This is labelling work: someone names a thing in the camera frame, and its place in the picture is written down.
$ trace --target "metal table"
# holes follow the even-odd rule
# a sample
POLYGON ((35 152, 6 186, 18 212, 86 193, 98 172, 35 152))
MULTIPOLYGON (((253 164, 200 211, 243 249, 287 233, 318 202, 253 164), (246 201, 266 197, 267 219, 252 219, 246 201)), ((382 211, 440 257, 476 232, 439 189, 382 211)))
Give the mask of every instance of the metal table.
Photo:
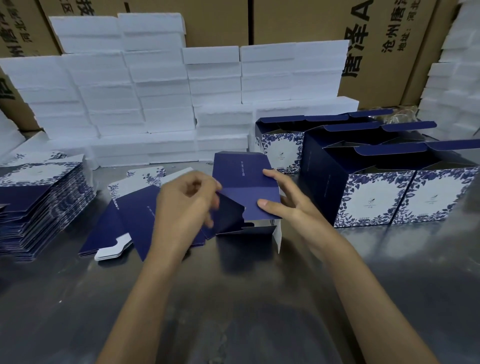
MULTIPOLYGON (((100 264, 77 252, 109 201, 106 185, 128 169, 95 171, 97 199, 35 262, 0 258, 1 363, 95 361, 142 262, 132 248, 100 264)), ((444 364, 480 362, 479 222, 476 181, 445 222, 341 231, 444 364)), ((337 353, 362 363, 322 264, 286 223, 283 231, 280 255, 273 247, 225 251, 215 240, 190 250, 169 298, 159 362, 318 363, 320 351, 325 363, 336 363, 337 353)))

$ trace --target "person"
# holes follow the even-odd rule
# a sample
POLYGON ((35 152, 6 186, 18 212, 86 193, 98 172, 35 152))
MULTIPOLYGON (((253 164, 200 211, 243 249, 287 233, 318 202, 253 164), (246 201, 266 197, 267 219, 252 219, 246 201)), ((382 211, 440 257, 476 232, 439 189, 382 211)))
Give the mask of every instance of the person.
MULTIPOLYGON (((435 355, 388 297, 353 246, 322 216, 292 179, 263 170, 285 193, 258 206, 287 220, 331 275, 367 364, 438 364, 435 355)), ((212 177, 192 171, 162 186, 152 245, 97 364, 154 363, 172 279, 209 211, 218 209, 212 177)))

